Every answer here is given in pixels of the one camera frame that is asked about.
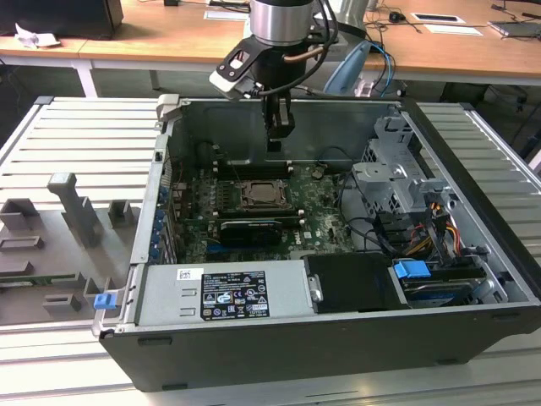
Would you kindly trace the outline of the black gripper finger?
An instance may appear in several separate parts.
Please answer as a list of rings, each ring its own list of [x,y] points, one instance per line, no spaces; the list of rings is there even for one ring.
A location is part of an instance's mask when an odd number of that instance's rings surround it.
[[[282,140],[295,129],[290,95],[270,95],[263,98],[263,119],[269,153],[281,152]]]

